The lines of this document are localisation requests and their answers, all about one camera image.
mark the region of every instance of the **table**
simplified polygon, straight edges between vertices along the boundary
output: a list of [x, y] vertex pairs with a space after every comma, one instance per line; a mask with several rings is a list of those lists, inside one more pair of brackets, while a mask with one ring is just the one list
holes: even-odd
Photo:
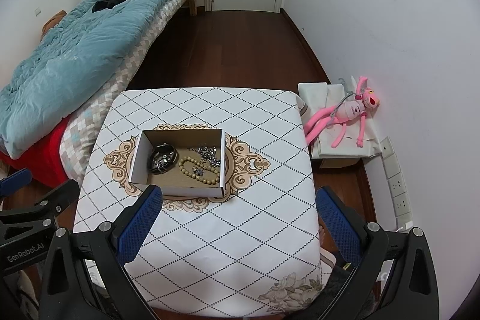
[[[335, 259], [319, 245], [303, 106], [289, 91], [124, 91], [95, 143], [74, 232], [113, 221], [135, 202], [139, 191], [128, 183], [128, 171], [140, 130], [219, 127], [227, 133], [226, 196], [164, 196], [157, 221], [125, 268], [147, 302], [165, 310], [253, 317], [308, 306]], [[88, 267], [102, 286], [95, 264]]]

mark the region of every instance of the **red blanket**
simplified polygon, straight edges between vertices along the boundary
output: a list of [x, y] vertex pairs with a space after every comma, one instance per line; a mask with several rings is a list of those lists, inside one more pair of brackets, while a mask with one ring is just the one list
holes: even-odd
[[32, 145], [20, 158], [14, 160], [0, 152], [0, 160], [17, 170], [28, 168], [37, 181], [50, 187], [57, 187], [68, 179], [58, 150], [69, 117], [64, 118], [53, 131]]

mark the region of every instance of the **checkered bed sheet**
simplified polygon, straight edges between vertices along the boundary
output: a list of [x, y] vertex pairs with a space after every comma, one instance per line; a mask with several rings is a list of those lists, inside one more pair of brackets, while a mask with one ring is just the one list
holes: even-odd
[[82, 184], [95, 140], [114, 99], [127, 88], [142, 64], [148, 48], [185, 1], [169, 0], [165, 3], [117, 71], [70, 118], [59, 148], [60, 159], [68, 178]]

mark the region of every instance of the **blue gripper pad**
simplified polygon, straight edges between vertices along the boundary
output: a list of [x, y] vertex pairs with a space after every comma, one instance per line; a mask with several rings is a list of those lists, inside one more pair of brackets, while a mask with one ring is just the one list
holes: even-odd
[[8, 197], [19, 188], [32, 181], [32, 173], [28, 168], [23, 168], [0, 181], [0, 197]]
[[357, 267], [362, 260], [362, 252], [361, 241], [355, 230], [323, 187], [318, 189], [315, 203], [318, 215], [332, 235], [343, 259]]
[[143, 201], [135, 215], [131, 218], [126, 228], [118, 236], [117, 240], [117, 260], [123, 266], [132, 262], [137, 256], [140, 247], [145, 241], [153, 223], [162, 210], [162, 191], [158, 186], [152, 186], [150, 195]]

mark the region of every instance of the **orange pillow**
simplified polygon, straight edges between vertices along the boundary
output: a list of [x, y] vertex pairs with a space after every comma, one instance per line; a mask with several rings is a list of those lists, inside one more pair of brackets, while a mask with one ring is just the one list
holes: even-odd
[[55, 14], [52, 18], [49, 19], [49, 21], [43, 25], [42, 28], [42, 38], [45, 36], [46, 32], [49, 31], [52, 27], [57, 25], [63, 17], [67, 15], [67, 12], [65, 10], [59, 11], [57, 14]]

